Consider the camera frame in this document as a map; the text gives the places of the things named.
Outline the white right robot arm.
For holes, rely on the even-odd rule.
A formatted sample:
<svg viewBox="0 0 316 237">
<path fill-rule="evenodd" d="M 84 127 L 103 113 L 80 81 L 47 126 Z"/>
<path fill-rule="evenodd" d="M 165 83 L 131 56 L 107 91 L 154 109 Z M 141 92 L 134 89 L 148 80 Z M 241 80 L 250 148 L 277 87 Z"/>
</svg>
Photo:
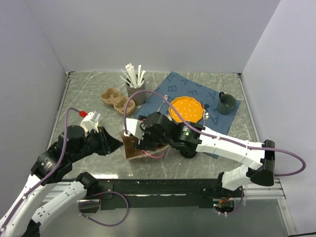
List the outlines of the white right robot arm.
<svg viewBox="0 0 316 237">
<path fill-rule="evenodd" d="M 250 183 L 274 185 L 275 158 L 265 151 L 268 142 L 240 140 L 189 121 L 175 123 L 159 112 L 150 114 L 144 121 L 127 122 L 127 130 L 145 142 L 169 145 L 187 158 L 208 153 L 239 162 L 239 167 L 218 177 L 216 192 L 222 197 Z"/>
</svg>

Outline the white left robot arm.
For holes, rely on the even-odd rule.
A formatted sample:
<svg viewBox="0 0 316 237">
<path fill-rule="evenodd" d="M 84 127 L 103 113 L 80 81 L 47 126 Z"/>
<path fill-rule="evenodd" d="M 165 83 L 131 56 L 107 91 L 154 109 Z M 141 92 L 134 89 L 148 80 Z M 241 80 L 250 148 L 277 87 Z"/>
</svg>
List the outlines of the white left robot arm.
<svg viewBox="0 0 316 237">
<path fill-rule="evenodd" d="M 43 199 L 72 170 L 74 162 L 94 153 L 109 155 L 121 146 L 102 126 L 89 132 L 79 125 L 65 128 L 57 142 L 38 156 L 23 190 L 1 218 L 1 236 L 20 237 L 26 232 Z"/>
</svg>

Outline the black lid stack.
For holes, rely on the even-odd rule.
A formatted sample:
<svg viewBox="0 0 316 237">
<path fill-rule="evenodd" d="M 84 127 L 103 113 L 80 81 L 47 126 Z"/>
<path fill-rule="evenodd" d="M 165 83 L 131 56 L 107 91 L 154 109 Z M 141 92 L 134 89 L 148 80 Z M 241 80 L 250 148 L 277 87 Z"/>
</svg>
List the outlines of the black lid stack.
<svg viewBox="0 0 316 237">
<path fill-rule="evenodd" d="M 184 158 L 194 158 L 197 155 L 197 152 L 194 150 L 182 150 L 180 151 L 181 156 L 183 156 Z"/>
</svg>

